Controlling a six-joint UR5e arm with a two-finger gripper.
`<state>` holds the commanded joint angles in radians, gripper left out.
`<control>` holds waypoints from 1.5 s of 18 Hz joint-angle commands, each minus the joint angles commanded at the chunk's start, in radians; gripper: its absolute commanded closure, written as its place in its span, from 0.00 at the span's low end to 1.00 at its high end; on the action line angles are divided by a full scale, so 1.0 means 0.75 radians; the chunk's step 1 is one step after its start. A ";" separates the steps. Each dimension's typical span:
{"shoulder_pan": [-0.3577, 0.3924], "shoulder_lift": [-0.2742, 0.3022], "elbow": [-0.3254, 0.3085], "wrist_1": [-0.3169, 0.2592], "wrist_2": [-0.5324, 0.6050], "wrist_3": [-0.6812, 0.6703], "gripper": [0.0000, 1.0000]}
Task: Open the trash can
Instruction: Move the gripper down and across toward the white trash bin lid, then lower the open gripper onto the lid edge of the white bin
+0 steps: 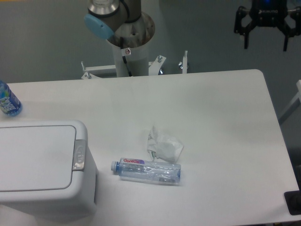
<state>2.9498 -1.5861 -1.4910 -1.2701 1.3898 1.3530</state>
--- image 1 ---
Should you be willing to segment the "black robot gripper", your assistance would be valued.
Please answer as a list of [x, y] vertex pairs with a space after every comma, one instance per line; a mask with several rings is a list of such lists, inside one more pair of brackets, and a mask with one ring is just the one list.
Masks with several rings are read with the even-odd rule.
[[[251, 21], [242, 25], [242, 20], [250, 16]], [[291, 28], [285, 21], [289, 16], [295, 27]], [[253, 0], [251, 9], [240, 6], [236, 11], [234, 33], [244, 37], [244, 49], [248, 49], [249, 33], [256, 27], [276, 27], [285, 24], [285, 40], [283, 51], [287, 51], [289, 38], [301, 34], [301, 8], [287, 9], [286, 0]]]

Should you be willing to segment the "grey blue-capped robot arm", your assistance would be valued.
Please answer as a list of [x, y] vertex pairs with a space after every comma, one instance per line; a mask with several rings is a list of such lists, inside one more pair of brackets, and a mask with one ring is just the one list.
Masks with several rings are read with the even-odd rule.
[[[139, 0], [90, 0], [84, 16], [86, 27], [98, 38], [119, 48], [138, 48], [149, 42], [155, 25], [141, 10]], [[248, 48], [249, 33], [255, 27], [276, 27], [289, 38], [301, 33], [301, 8], [289, 10], [285, 0], [253, 0], [250, 9], [240, 6], [236, 11], [234, 33], [244, 37]]]

